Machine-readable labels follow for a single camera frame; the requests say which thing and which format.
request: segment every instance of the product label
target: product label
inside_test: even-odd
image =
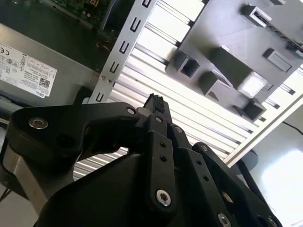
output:
[[[0,80],[44,98],[49,96],[57,70],[0,43]]]

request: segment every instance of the motherboard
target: motherboard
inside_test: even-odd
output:
[[[51,0],[76,17],[99,27],[104,19],[110,0]]]

